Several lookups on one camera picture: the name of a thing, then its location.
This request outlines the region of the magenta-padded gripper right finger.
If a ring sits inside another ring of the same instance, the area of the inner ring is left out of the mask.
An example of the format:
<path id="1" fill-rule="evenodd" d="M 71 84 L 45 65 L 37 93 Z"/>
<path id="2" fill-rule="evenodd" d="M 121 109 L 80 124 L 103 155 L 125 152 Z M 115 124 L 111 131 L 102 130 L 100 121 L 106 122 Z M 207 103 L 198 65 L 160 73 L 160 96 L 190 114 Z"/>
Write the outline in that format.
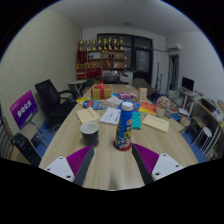
<path id="1" fill-rule="evenodd" d="M 157 154 L 135 143 L 132 144 L 132 154 L 145 185 L 183 169 L 183 166 L 167 153 Z"/>

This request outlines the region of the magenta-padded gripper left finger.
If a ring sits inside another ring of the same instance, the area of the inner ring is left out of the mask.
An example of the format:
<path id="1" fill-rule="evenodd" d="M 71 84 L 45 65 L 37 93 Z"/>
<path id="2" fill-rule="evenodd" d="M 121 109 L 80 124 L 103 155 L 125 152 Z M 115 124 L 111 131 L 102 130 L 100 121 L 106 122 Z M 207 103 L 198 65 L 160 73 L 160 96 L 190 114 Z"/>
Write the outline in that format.
<path id="1" fill-rule="evenodd" d="M 94 146 L 89 145 L 68 157 L 59 156 L 45 171 L 82 186 L 93 156 Z"/>

